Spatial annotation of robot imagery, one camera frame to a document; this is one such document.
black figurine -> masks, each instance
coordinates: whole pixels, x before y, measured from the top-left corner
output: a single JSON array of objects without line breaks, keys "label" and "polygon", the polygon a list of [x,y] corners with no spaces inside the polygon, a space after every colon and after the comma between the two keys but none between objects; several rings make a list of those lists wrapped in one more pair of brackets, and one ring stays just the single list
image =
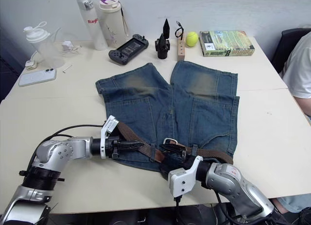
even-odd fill
[{"label": "black figurine", "polygon": [[163,33],[160,38],[155,42],[155,50],[157,51],[157,56],[160,59],[167,58],[167,52],[170,50],[170,42],[168,38],[170,37],[170,26],[167,19],[165,20],[163,26]]}]

white shirt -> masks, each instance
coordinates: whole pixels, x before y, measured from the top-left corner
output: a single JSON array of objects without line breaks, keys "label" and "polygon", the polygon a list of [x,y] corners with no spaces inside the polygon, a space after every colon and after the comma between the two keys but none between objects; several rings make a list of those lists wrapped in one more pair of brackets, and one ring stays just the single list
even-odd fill
[{"label": "white shirt", "polygon": [[293,96],[311,98],[311,32],[299,40],[279,75]]}]

belt loop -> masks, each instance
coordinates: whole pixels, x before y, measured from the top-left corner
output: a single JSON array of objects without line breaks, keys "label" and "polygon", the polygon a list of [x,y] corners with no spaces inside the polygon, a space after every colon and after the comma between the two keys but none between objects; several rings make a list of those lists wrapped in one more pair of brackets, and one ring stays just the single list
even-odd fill
[{"label": "belt loop", "polygon": [[192,145],[192,148],[191,148],[191,155],[192,155],[192,156],[196,156],[197,150],[198,150],[198,145],[193,144],[193,145]]},{"label": "belt loop", "polygon": [[155,161],[155,156],[156,156],[156,145],[154,143],[150,144],[151,147],[151,156],[150,156],[150,162],[154,162]]}]

person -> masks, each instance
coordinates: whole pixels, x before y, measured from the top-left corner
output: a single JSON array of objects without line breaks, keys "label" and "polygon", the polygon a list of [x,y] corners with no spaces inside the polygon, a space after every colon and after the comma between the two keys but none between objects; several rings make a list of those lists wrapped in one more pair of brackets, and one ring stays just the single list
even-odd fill
[{"label": "person", "polygon": [[311,32],[299,40],[280,76],[301,110],[311,119]]},{"label": "person", "polygon": [[[285,62],[279,74],[301,110],[311,120],[311,32],[303,36]],[[273,198],[281,213],[298,213],[311,207],[311,193]]]}]

white table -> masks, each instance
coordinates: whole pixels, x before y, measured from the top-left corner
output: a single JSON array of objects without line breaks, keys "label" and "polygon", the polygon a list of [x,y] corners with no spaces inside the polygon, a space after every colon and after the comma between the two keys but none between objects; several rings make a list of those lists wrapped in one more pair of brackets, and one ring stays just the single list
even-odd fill
[{"label": "white table", "polygon": [[[186,60],[239,74],[238,145],[234,163],[245,178],[269,198],[311,193],[311,126],[286,85],[251,38],[251,57],[202,57],[200,46],[186,49]],[[168,58],[159,60],[154,42],[126,66],[108,60],[108,51],[90,49],[82,42],[81,55],[66,58],[71,68],[58,69],[55,81],[18,87],[0,105],[0,211],[4,211],[37,144],[70,125],[101,124],[106,118],[95,82],[152,62],[169,82],[176,64],[176,44]],[[73,136],[99,137],[100,128],[78,128]],[[61,174],[50,202],[53,213],[112,211],[174,206],[167,182],[160,173],[121,165],[112,160],[70,162]],[[215,203],[200,184],[186,194],[182,205]]]}]

